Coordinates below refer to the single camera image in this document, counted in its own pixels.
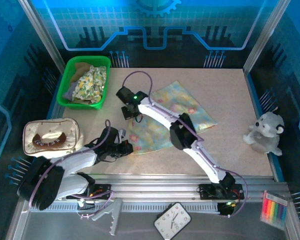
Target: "speckled countertop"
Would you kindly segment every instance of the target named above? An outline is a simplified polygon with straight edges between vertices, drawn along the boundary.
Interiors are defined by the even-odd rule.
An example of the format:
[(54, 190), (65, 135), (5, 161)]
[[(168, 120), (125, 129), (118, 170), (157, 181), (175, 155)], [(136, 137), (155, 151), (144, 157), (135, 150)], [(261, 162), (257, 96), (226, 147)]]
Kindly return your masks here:
[[(63, 116), (75, 119), (84, 132), (85, 142), (100, 136), (109, 119), (114, 128), (127, 128), (121, 112), (123, 104), (116, 97), (124, 78), (131, 72), (143, 70), (153, 79), (153, 91), (178, 80), (212, 116), (217, 125), (200, 134), (203, 146), (225, 169), (241, 175), (272, 176), (266, 154), (254, 152), (242, 140), (248, 126), (256, 120), (251, 97), (242, 69), (189, 68), (111, 68), (106, 100), (101, 110), (72, 110)], [(133, 92), (149, 91), (148, 77), (132, 75), (126, 86)], [(85, 168), (92, 174), (186, 174), (206, 175), (196, 162), (174, 147), (157, 152), (129, 155), (114, 163), (101, 162)]]

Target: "analog clock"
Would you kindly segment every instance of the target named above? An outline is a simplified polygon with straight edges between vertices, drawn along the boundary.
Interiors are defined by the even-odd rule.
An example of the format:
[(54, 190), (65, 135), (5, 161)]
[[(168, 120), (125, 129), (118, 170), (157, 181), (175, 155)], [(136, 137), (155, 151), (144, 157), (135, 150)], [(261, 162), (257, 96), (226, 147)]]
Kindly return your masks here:
[(154, 226), (163, 239), (171, 240), (182, 231), (191, 221), (191, 216), (181, 203), (176, 202), (169, 207), (154, 221)]

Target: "marker set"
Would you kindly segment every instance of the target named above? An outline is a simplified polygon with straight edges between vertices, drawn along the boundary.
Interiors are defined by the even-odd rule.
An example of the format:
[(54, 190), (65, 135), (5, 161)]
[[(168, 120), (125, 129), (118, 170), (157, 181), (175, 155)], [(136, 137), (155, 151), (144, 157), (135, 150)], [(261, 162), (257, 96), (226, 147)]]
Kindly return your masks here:
[(264, 191), (260, 220), (275, 228), (284, 230), (288, 200), (282, 196)]

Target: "teddy bear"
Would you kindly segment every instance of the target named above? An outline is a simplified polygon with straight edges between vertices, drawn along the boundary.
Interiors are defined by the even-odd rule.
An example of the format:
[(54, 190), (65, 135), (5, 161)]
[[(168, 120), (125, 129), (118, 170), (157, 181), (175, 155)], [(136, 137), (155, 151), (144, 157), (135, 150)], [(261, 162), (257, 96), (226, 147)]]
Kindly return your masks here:
[(254, 125), (249, 126), (249, 134), (243, 135), (243, 141), (256, 152), (264, 154), (271, 152), (281, 156), (282, 151), (278, 148), (278, 144), (280, 134), (284, 132), (284, 129), (283, 118), (269, 111), (263, 114)]

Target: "blue wall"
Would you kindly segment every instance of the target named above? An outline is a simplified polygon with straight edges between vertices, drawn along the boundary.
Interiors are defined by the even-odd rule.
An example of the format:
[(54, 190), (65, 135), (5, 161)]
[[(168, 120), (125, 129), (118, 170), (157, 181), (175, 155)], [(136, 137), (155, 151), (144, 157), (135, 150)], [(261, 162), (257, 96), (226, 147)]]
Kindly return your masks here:
[[(277, 0), (34, 1), (65, 61), (78, 52), (110, 57), (111, 51), (125, 51), (130, 67), (192, 68), (207, 67), (204, 62), (211, 59), (210, 55), (220, 63), (223, 60), (213, 67), (241, 68), (276, 3)], [(167, 54), (169, 59), (160, 57)]]
[[(12, 175), (12, 158), (25, 157), (23, 128), (27, 122), (45, 119), (54, 89), (47, 74), (58, 71), (17, 0), (0, 0), (0, 105), (10, 113), (12, 130), (0, 155), (0, 239), (5, 239), (18, 201)], [(0, 113), (0, 146), (8, 129)]]
[(291, 0), (286, 13), (251, 71), (257, 94), (271, 90), (285, 123), (278, 157), (290, 190), (300, 191), (300, 0)]

